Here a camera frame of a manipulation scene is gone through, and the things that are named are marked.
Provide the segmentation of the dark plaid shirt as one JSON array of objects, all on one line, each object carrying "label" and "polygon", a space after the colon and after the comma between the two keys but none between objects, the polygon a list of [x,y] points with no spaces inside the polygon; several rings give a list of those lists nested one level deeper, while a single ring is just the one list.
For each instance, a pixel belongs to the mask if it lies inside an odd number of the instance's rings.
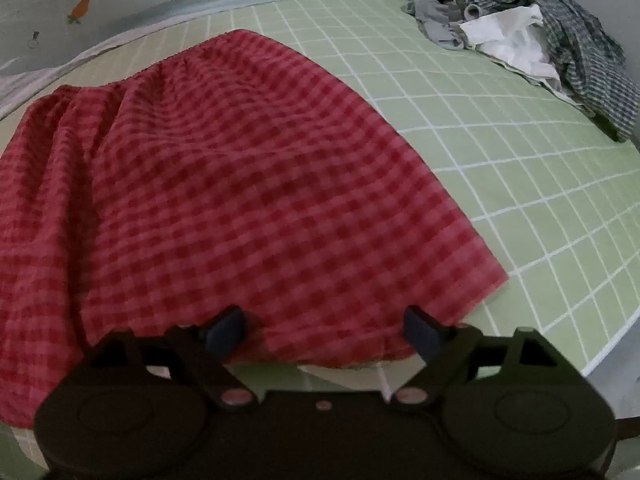
[{"label": "dark plaid shirt", "polygon": [[631,140],[639,120],[639,86],[627,73],[623,47],[575,0],[454,0],[495,13],[536,4],[551,64],[611,139]]}]

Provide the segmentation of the grey crumpled garment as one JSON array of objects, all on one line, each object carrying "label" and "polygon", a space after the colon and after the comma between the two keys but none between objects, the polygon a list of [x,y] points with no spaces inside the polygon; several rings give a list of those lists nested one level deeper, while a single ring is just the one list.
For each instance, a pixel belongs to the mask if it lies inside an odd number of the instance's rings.
[{"label": "grey crumpled garment", "polygon": [[461,25],[477,20],[484,14],[479,6],[466,6],[456,0],[412,0],[401,10],[416,19],[420,32],[428,40],[446,50],[464,49],[465,40]]}]

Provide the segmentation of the red checkered cloth garment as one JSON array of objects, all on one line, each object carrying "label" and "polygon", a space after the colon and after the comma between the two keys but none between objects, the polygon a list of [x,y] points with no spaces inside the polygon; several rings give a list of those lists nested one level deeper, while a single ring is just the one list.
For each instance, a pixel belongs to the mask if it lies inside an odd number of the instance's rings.
[{"label": "red checkered cloth garment", "polygon": [[241,361],[398,360],[416,304],[462,320],[506,281],[416,151],[309,58],[235,30],[33,102],[1,156],[1,419],[116,328],[240,306]]}]

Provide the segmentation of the white crumpled garment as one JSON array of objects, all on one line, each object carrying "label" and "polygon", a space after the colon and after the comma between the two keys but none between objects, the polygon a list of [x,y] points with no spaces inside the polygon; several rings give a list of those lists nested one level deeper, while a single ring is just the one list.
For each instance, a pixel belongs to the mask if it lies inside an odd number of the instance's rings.
[{"label": "white crumpled garment", "polygon": [[467,47],[554,90],[562,88],[538,4],[481,15],[461,23],[459,29]]}]

